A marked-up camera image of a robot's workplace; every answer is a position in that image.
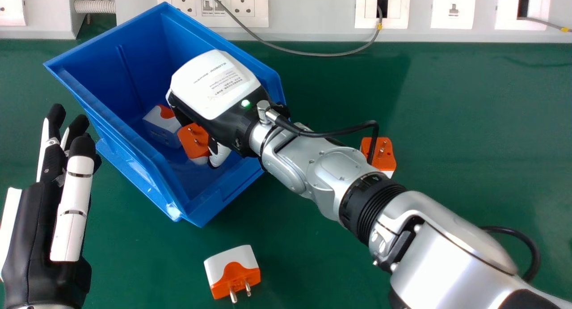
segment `orange plug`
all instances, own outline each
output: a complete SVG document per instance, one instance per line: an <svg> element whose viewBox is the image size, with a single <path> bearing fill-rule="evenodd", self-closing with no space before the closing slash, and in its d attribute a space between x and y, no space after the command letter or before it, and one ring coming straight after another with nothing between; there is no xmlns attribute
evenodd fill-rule
<svg viewBox="0 0 572 309"><path fill-rule="evenodd" d="M204 262L210 291L215 299L230 296L237 303L236 293L247 291L260 283L260 269L251 246L238 246L207 258Z"/></svg>
<svg viewBox="0 0 572 309"><path fill-rule="evenodd" d="M366 156L369 157L371 145L371 137L364 137L362 139L362 146L360 150ZM397 168L397 162L395 161L395 156L393 154L393 145L391 144L390 138L378 137L378 141L375 145L374 160L372 161L372 166L379 169L388 178L391 178Z"/></svg>
<svg viewBox="0 0 572 309"><path fill-rule="evenodd" d="M209 134L196 123L182 127L177 132L186 156L197 165L204 165L210 156Z"/></svg>

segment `black and white robotic hand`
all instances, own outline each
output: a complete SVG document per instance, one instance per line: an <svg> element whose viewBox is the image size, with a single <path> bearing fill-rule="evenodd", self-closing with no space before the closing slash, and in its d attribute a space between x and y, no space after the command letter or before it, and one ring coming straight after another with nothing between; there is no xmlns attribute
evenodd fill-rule
<svg viewBox="0 0 572 309"><path fill-rule="evenodd" d="M182 124L196 122L292 192L312 199L368 246L391 274L395 309L572 309L519 278L492 236L427 195L387 178L357 149L332 140L373 127L312 132L292 124L261 83L226 52L212 50L174 75L167 101ZM374 144L368 156L375 153Z"/></svg>
<svg viewBox="0 0 572 309"><path fill-rule="evenodd" d="M8 189L0 227L4 309L79 309L90 289L82 250L101 159L84 115L60 136L65 115L53 105L43 121L36 183Z"/></svg>

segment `green table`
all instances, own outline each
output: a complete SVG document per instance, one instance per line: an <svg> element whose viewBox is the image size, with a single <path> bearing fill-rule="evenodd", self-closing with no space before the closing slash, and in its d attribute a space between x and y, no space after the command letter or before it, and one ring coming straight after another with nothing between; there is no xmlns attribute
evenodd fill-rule
<svg viewBox="0 0 572 309"><path fill-rule="evenodd" d="M95 21L78 41L0 40L0 195L33 181L51 104L81 113L42 63L108 28ZM280 74L296 121L327 130L380 120L394 143L394 179L477 225L529 234L543 256L534 284L572 299L570 44L381 43L337 59L238 45ZM357 145L360 136L342 139ZM270 175L199 229L172 223L104 161L86 234L87 309L231 308L212 299L202 262L241 244L255 250L263 282L250 299L239 293L237 308L388 308L389 275L367 248ZM524 271L527 248L500 241Z"/></svg>

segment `silver robotic arm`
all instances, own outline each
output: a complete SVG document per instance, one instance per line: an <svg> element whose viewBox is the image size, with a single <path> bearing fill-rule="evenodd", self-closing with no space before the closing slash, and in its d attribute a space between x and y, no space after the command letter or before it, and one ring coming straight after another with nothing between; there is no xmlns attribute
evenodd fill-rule
<svg viewBox="0 0 572 309"><path fill-rule="evenodd" d="M374 265L391 274L393 308L572 309L519 278L483 230L387 178L359 150L290 123L229 54L212 50L186 63L166 99L182 124L196 122L219 144L259 158L368 246Z"/></svg>

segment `blue plastic bin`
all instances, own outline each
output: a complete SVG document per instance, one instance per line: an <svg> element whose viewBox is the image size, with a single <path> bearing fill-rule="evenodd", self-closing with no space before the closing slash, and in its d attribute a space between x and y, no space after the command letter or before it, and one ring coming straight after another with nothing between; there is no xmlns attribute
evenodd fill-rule
<svg viewBox="0 0 572 309"><path fill-rule="evenodd" d="M262 174L255 158L233 154L216 170L196 166L182 148L147 136L143 117L167 105L172 74L195 56L227 51L270 97L284 102L278 74L194 19L163 3L44 65L85 109L97 150L173 221L198 227Z"/></svg>

